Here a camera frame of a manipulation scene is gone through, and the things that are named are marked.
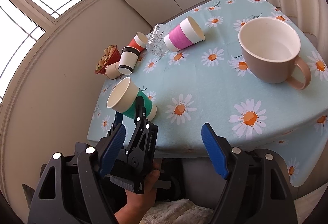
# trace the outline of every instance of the white knitted blanket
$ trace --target white knitted blanket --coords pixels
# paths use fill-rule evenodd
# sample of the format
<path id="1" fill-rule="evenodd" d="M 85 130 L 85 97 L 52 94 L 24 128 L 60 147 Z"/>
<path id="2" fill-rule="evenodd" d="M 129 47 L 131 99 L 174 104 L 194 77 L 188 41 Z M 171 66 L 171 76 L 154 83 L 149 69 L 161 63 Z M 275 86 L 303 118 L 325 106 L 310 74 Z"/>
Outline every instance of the white knitted blanket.
<path id="1" fill-rule="evenodd" d="M 204 224 L 213 210 L 195 205 L 188 199 L 156 202 L 140 224 Z"/>

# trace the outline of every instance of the table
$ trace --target table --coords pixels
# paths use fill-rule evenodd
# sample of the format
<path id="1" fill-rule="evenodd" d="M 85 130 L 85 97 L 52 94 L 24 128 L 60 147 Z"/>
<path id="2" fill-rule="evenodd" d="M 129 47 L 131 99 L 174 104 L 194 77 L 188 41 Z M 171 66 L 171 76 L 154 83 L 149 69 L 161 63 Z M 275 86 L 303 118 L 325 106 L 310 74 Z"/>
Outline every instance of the table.
<path id="1" fill-rule="evenodd" d="M 159 127 L 156 156 L 207 156 L 200 131 L 209 122 L 232 146 L 266 148 L 280 154 L 291 184 L 302 185 L 328 138 L 328 71 L 319 53 L 288 17 L 265 0 L 212 0 L 167 25 L 173 28 L 187 15 L 201 26 L 206 40 L 161 59 L 143 51 L 130 76 L 157 105 L 153 119 Z M 250 19 L 263 16 L 286 21 L 297 31 L 300 56 L 312 71 L 305 90 L 295 90 L 287 83 L 265 83 L 249 71 L 238 30 Z M 295 71 L 294 76 L 300 78 L 300 73 Z M 88 140 L 97 142 L 106 135 L 115 114 L 106 101 L 124 77 L 105 81 Z M 135 125 L 127 117 L 123 124 L 127 143 Z"/>

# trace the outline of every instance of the mug handle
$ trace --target mug handle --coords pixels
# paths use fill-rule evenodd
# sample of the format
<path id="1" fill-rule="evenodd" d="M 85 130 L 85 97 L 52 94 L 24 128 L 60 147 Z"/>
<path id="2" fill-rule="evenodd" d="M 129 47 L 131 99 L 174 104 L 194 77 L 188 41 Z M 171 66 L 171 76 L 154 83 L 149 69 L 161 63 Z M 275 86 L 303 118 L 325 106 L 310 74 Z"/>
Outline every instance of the mug handle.
<path id="1" fill-rule="evenodd" d="M 311 81 L 311 71 L 309 66 L 304 62 L 304 60 L 302 58 L 300 58 L 299 56 L 297 56 L 295 58 L 294 61 L 294 65 L 297 66 L 302 74 L 304 75 L 305 81 L 304 83 L 298 81 L 297 79 L 295 79 L 294 77 L 290 76 L 286 81 L 295 89 L 297 90 L 303 90 L 305 89 L 310 81 Z"/>

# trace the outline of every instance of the red basket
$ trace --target red basket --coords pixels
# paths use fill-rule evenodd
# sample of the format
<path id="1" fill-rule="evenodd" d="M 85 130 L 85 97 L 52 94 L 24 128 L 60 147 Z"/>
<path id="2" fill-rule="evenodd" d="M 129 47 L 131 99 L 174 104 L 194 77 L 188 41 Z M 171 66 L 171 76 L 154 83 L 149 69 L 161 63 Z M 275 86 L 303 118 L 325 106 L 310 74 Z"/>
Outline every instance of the red basket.
<path id="1" fill-rule="evenodd" d="M 111 64 L 114 64 L 116 62 L 119 62 L 120 59 L 121 59 L 121 54 L 118 51 L 117 46 L 115 46 L 115 50 L 114 50 L 113 54 L 111 55 L 111 57 L 107 60 L 106 64 L 102 67 L 101 70 L 99 70 L 99 71 L 96 71 L 95 70 L 95 73 L 96 74 L 100 73 L 100 74 L 105 75 L 105 68 L 108 65 L 111 65 Z"/>

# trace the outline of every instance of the green band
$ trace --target green band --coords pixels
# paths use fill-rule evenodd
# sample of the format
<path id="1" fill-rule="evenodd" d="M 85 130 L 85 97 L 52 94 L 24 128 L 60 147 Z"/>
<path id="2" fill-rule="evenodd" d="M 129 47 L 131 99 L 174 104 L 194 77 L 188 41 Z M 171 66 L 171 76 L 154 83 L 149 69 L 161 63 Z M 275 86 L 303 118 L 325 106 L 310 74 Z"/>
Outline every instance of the green band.
<path id="1" fill-rule="evenodd" d="M 148 97 L 141 91 L 139 90 L 138 95 L 137 96 L 142 96 L 145 100 L 145 108 L 146 108 L 146 117 L 149 116 L 150 111 L 153 107 L 153 103 L 152 101 L 150 101 L 148 99 Z M 127 116 L 131 119 L 134 119 L 135 115 L 136 115 L 136 101 L 133 101 L 133 104 L 129 107 L 128 110 L 126 110 L 125 112 L 122 113 L 124 116 Z"/>

